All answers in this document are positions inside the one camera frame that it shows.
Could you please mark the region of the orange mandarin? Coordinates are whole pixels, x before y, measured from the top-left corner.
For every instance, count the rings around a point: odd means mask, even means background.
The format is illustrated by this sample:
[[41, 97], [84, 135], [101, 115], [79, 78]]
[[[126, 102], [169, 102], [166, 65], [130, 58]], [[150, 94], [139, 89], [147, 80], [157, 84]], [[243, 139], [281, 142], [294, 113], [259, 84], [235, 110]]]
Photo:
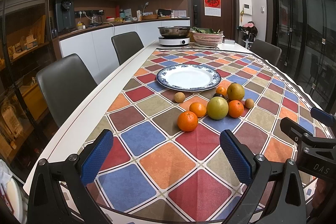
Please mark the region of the orange mandarin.
[[200, 102], [193, 102], [189, 106], [189, 111], [193, 112], [198, 118], [202, 118], [207, 114], [206, 105]]
[[239, 100], [232, 100], [228, 103], [228, 115], [238, 118], [244, 113], [244, 105]]
[[198, 126], [198, 117], [191, 111], [185, 111], [179, 115], [177, 126], [182, 131], [191, 132]]

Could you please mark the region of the brown longan fruit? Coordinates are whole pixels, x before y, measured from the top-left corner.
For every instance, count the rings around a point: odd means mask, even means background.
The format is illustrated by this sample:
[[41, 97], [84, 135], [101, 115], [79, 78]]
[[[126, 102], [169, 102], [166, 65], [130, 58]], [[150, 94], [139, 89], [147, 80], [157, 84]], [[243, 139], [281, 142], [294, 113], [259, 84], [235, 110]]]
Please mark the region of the brown longan fruit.
[[177, 93], [174, 94], [174, 100], [177, 103], [184, 102], [185, 98], [186, 98], [186, 96], [183, 92], [177, 92]]
[[254, 104], [255, 104], [255, 102], [252, 98], [248, 98], [244, 102], [244, 106], [248, 109], [251, 109], [252, 107], [254, 107]]

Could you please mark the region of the green leafy vegetables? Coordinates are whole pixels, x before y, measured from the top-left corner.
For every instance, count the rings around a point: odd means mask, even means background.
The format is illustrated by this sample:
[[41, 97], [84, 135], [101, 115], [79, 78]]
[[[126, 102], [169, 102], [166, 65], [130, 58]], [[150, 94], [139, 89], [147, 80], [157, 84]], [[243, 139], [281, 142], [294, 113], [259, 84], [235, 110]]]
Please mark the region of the green leafy vegetables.
[[200, 34], [218, 34], [222, 35], [223, 32], [221, 30], [214, 31], [212, 28], [197, 28], [192, 27], [193, 32], [200, 33]]

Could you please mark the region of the small grey box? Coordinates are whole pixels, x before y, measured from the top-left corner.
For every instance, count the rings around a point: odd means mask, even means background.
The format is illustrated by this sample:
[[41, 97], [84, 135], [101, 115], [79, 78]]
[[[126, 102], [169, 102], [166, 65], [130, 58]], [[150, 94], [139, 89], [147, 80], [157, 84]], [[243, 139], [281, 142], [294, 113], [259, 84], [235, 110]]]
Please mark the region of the small grey box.
[[235, 44], [235, 41], [231, 39], [224, 39], [224, 44]]

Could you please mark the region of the dark plum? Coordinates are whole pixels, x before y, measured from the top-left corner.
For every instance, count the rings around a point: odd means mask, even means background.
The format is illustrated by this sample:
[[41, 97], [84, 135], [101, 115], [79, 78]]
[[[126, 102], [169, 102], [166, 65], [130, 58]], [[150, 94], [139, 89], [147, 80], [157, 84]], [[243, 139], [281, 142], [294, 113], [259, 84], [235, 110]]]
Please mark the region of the dark plum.
[[215, 94], [213, 95], [213, 98], [214, 98], [214, 97], [220, 97], [220, 98], [224, 98], [224, 99], [225, 99], [225, 96], [222, 95], [222, 94], [220, 94], [220, 93], [215, 93]]

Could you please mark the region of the small back mandarin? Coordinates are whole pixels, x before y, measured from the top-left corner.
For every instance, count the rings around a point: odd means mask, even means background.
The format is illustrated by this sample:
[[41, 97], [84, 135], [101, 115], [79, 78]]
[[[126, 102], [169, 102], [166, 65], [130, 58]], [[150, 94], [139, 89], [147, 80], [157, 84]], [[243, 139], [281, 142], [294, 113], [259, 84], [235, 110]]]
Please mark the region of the small back mandarin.
[[225, 97], [227, 95], [227, 89], [224, 86], [219, 86], [216, 89], [216, 93], [221, 94]]

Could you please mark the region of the large green pear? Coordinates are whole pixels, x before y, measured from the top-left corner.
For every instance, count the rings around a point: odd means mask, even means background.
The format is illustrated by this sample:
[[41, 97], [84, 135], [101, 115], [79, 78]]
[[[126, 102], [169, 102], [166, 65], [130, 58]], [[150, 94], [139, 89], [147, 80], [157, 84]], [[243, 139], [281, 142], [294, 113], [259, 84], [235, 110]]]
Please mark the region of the large green pear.
[[221, 120], [228, 114], [228, 103], [222, 97], [213, 97], [207, 104], [207, 114], [211, 119]]

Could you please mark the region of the right grey chair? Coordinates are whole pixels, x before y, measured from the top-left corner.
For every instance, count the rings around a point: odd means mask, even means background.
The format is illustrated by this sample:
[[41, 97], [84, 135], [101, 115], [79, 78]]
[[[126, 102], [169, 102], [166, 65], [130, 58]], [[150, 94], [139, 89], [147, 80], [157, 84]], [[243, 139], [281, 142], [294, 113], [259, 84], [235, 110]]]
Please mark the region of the right grey chair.
[[277, 66], [282, 49], [270, 43], [256, 39], [249, 49], [264, 60], [268, 60], [270, 64]]

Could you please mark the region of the grey chair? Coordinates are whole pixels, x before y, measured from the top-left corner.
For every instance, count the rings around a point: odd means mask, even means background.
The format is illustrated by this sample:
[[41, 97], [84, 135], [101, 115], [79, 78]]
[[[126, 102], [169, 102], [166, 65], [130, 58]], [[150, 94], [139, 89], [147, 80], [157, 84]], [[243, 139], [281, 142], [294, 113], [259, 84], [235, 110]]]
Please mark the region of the grey chair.
[[58, 127], [97, 87], [88, 68], [76, 53], [43, 68], [37, 73], [37, 82]]
[[249, 49], [264, 60], [268, 60], [270, 64], [277, 66], [282, 49], [270, 43], [256, 39]]
[[135, 31], [112, 36], [111, 41], [120, 65], [144, 47], [141, 38]]

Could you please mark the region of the small cart with pink toy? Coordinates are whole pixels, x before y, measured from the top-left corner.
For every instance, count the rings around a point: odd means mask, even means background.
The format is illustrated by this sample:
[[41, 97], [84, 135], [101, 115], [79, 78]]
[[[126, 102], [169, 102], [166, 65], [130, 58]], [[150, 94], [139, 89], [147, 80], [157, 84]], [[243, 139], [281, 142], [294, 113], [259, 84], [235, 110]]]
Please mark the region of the small cart with pink toy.
[[258, 29], [256, 28], [254, 22], [249, 21], [242, 26], [238, 26], [237, 30], [243, 33], [242, 41], [245, 43], [245, 47], [250, 49], [258, 34]]

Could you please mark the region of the red fu calendar poster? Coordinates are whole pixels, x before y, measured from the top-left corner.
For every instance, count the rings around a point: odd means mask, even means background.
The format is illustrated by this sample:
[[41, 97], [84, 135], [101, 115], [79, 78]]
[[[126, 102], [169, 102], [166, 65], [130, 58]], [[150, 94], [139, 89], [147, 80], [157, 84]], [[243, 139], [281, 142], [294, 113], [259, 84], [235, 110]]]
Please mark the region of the red fu calendar poster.
[[205, 16], [221, 17], [221, 0], [204, 0]]

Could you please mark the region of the near grey chair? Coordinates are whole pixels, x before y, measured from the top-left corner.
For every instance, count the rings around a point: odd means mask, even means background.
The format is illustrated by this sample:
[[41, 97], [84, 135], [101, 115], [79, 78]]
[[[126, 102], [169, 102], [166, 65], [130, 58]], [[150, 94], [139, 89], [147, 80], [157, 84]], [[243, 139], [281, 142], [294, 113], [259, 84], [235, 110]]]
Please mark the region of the near grey chair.
[[43, 68], [37, 73], [37, 82], [58, 127], [97, 87], [88, 68], [76, 53]]

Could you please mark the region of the steel pot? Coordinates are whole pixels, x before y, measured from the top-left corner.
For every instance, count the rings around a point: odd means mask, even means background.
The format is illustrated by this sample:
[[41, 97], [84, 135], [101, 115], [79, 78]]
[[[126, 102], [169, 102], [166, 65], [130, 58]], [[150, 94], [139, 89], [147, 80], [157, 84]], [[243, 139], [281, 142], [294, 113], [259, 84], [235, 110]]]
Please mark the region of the steel pot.
[[190, 26], [159, 27], [159, 33], [163, 38], [185, 38], [190, 33]]

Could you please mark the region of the pink vegetable basket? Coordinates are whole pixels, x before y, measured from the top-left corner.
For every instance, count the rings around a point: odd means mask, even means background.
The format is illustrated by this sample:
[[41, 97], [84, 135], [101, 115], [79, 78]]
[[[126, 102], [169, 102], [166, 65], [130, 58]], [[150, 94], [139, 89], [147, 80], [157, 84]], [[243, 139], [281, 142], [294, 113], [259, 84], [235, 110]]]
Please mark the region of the pink vegetable basket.
[[190, 38], [193, 38], [194, 42], [201, 46], [216, 47], [222, 43], [223, 34], [208, 34], [199, 32], [190, 32]]

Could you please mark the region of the large yellow pear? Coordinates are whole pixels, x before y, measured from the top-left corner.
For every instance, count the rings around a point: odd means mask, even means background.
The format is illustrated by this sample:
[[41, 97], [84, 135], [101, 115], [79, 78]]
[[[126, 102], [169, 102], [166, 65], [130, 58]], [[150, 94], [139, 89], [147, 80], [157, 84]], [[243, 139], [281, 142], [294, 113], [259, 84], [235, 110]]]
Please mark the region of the large yellow pear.
[[244, 88], [238, 83], [232, 83], [227, 88], [227, 95], [230, 100], [242, 100], [245, 96]]

